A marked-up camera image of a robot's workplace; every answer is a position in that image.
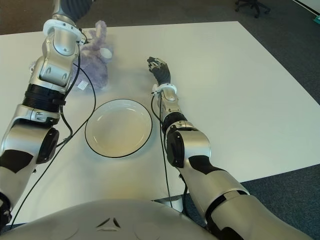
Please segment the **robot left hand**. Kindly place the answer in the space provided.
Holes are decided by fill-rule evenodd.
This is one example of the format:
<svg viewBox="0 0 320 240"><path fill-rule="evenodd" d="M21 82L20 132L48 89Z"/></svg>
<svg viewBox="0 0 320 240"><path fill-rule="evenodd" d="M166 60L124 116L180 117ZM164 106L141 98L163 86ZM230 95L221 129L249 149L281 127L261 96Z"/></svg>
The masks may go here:
<svg viewBox="0 0 320 240"><path fill-rule="evenodd" d="M89 12L94 2L94 0L54 0L52 15L65 16L76 23Z"/></svg>

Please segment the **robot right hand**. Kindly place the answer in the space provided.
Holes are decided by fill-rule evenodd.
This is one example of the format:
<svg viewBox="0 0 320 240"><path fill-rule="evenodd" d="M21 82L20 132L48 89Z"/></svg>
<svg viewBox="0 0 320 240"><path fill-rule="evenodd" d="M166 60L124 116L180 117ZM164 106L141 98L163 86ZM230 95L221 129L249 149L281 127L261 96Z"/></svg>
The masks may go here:
<svg viewBox="0 0 320 240"><path fill-rule="evenodd" d="M170 84L171 73L168 64L160 58L149 57L147 59L148 70L153 74L157 80L158 85Z"/></svg>

